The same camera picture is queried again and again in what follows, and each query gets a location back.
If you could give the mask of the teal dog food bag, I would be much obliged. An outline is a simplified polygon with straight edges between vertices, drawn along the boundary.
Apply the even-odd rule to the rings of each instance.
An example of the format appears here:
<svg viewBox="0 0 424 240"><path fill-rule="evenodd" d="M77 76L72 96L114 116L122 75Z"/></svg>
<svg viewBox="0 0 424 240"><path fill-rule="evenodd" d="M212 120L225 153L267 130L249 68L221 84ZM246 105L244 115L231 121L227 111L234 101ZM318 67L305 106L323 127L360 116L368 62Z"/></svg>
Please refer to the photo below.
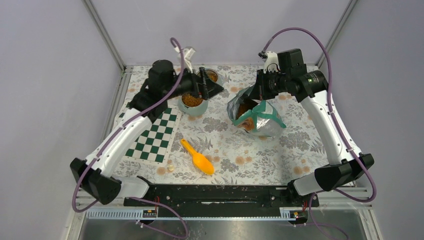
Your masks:
<svg viewBox="0 0 424 240"><path fill-rule="evenodd" d="M286 124L270 102L249 97L253 88L243 88L227 103L229 120L235 127L252 136L279 137L287 127Z"/></svg>

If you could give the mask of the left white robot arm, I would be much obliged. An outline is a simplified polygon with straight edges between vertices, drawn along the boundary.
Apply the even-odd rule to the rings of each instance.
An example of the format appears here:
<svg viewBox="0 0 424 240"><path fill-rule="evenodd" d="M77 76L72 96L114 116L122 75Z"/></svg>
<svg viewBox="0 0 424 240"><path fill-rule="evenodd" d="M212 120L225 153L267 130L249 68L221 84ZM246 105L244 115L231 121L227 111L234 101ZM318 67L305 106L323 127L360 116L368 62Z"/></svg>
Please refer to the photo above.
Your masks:
<svg viewBox="0 0 424 240"><path fill-rule="evenodd" d="M204 67L193 73L186 67L176 73L172 62L157 60L148 70L140 91L128 104L121 122L103 142L84 159L74 158L70 170L76 188L107 205L116 198L136 199L144 206L152 204L155 192L141 178L119 177L114 174L120 160L132 143L168 108L168 100L191 94L209 100L224 91L211 80Z"/></svg>

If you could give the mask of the yellow plastic scoop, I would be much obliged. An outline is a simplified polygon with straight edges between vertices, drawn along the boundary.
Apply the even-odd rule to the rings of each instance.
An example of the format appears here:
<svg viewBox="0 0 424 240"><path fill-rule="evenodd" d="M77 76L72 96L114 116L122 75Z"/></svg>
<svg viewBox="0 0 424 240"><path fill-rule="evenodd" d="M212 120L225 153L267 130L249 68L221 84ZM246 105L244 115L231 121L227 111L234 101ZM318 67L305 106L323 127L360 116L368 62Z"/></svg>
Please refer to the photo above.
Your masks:
<svg viewBox="0 0 424 240"><path fill-rule="evenodd" d="M195 167L207 175L213 175L215 173L213 164L203 154L197 152L187 140L181 139L180 143L191 155Z"/></svg>

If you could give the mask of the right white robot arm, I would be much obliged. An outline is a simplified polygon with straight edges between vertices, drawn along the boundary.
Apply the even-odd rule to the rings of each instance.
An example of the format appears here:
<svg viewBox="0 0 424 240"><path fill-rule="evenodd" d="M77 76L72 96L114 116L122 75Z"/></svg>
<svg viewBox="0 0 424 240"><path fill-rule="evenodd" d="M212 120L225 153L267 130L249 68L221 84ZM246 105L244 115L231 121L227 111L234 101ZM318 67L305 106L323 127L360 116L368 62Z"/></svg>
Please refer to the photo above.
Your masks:
<svg viewBox="0 0 424 240"><path fill-rule="evenodd" d="M370 153L363 153L349 135L332 103L329 83L319 70L308 71L302 51L261 51L263 69L256 72L256 82L250 97L270 100L280 93L289 93L306 110L323 143L328 164L313 173L292 180L287 201L301 205L307 195L331 191L357 180L374 164Z"/></svg>

